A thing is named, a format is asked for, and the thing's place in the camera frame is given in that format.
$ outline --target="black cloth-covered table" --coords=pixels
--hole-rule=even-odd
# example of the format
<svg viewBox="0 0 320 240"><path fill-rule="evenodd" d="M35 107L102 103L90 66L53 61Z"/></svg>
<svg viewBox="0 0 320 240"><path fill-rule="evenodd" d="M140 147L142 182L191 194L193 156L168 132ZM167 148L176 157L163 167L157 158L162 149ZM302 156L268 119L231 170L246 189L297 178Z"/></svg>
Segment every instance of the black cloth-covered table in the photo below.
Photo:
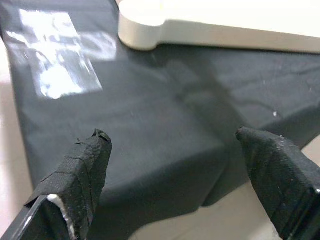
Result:
<svg viewBox="0 0 320 240"><path fill-rule="evenodd" d="M10 58L34 185L77 138L101 129L112 139L90 240L125 240L245 183L240 126L300 148L320 133L319 55L182 45L134 51L117 39L114 0L2 0L2 34L19 31L19 9L68 12L78 32L116 39L114 60L91 61L103 91L88 94L39 98L30 67Z"/></svg>

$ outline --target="tiled floor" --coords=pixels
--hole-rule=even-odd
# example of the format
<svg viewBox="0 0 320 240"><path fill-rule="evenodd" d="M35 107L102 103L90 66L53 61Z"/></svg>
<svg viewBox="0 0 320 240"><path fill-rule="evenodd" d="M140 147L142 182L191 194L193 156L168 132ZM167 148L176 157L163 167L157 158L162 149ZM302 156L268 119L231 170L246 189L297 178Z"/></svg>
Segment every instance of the tiled floor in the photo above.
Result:
<svg viewBox="0 0 320 240"><path fill-rule="evenodd" d="M304 149L320 164L320 137ZM18 125L6 50L0 39L0 237L32 191ZM156 222L130 240L278 240L277 233L248 183L215 205Z"/></svg>

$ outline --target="black fabric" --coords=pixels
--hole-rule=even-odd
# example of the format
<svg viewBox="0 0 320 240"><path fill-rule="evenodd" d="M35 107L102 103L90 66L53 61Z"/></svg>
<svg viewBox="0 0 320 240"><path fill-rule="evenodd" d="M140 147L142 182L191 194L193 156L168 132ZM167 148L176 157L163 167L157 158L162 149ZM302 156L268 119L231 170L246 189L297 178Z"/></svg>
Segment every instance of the black fabric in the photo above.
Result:
<svg viewBox="0 0 320 240"><path fill-rule="evenodd" d="M72 221L74 236L86 239L105 185L111 150L111 139L96 129L92 137L77 142L58 169L39 183L26 206L41 195L58 195Z"/></svg>
<svg viewBox="0 0 320 240"><path fill-rule="evenodd" d="M104 31L116 59L91 61L103 91L39 99L31 70L10 59L32 182L52 172L75 138L112 138L106 185L88 239L125 240L145 224L209 206L248 180L240 126L300 148L320 133L320 56L161 45L137 52L117 37L114 0L3 0L1 30L18 9L68 12L78 32Z"/></svg>
<svg viewBox="0 0 320 240"><path fill-rule="evenodd" d="M320 168L290 140L266 131L238 130L248 175L281 238L320 238Z"/></svg>

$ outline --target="black tape wrapping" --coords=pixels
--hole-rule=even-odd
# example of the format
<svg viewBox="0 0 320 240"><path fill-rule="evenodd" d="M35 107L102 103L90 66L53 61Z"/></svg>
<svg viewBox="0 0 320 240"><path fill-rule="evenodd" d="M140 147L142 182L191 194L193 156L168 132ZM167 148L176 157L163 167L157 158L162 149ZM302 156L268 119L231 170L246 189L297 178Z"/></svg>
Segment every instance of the black tape wrapping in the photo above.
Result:
<svg viewBox="0 0 320 240"><path fill-rule="evenodd" d="M106 171L112 150L111 139L101 130L79 141L64 157L58 169L36 187L26 206L40 195L57 195L72 222L74 236L86 239L105 185Z"/></svg>
<svg viewBox="0 0 320 240"><path fill-rule="evenodd" d="M320 168L282 136L247 127L236 136L252 186L280 237L307 239L294 236L311 231L311 216L319 213Z"/></svg>

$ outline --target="transparent plastic sheet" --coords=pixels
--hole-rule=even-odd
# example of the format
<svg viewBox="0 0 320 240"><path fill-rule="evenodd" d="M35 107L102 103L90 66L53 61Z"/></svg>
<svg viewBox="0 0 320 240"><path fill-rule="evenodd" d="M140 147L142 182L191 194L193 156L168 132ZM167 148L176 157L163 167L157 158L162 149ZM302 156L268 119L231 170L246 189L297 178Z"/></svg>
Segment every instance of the transparent plastic sheet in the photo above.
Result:
<svg viewBox="0 0 320 240"><path fill-rule="evenodd" d="M29 65L41 98L101 91L90 60L117 57L114 37L106 32L77 33L67 12L20 10L21 32L5 32L4 39L16 65Z"/></svg>

